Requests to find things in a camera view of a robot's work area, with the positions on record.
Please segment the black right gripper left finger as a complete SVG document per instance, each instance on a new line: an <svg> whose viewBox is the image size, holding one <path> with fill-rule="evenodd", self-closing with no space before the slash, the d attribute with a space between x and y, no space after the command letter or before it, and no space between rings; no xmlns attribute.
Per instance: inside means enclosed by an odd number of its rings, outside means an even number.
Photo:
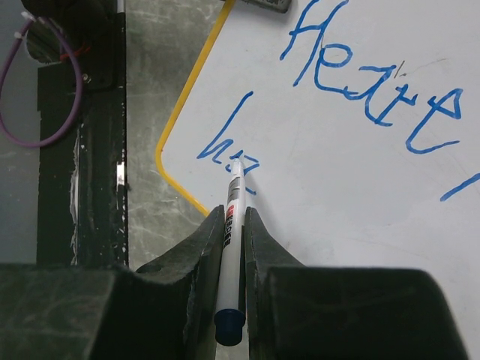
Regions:
<svg viewBox="0 0 480 360"><path fill-rule="evenodd" d="M213 359L224 207L137 271L1 267L3 359Z"/></svg>

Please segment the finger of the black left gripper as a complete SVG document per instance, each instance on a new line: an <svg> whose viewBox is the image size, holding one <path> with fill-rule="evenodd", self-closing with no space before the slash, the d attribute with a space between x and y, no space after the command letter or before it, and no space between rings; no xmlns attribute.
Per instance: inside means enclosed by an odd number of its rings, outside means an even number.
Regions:
<svg viewBox="0 0 480 360"><path fill-rule="evenodd" d="M276 14L285 14L292 4L292 0L240 0L248 9L263 9Z"/></svg>

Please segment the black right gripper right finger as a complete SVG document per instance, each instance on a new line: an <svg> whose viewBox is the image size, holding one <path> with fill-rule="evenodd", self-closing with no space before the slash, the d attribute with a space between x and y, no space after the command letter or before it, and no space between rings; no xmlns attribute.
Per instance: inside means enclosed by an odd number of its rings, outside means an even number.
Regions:
<svg viewBox="0 0 480 360"><path fill-rule="evenodd" d="M466 359L440 287L408 268L308 267L245 218L251 359Z"/></svg>

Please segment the white blue whiteboard marker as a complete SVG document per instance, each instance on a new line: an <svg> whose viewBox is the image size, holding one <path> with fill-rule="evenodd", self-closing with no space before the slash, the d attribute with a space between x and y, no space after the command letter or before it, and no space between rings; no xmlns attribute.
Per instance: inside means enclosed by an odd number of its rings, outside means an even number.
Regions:
<svg viewBox="0 0 480 360"><path fill-rule="evenodd" d="M233 161L231 173L214 315L215 339L225 347L234 347L241 343L246 322L244 255L246 186L244 165L240 159L236 158Z"/></svg>

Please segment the yellow framed whiteboard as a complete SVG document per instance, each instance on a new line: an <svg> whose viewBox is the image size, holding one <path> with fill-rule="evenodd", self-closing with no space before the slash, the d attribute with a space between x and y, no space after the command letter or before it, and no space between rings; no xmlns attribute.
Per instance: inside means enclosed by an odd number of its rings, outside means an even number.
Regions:
<svg viewBox="0 0 480 360"><path fill-rule="evenodd" d="M237 156L296 258L424 269L479 354L477 1L227 1L155 160L208 212Z"/></svg>

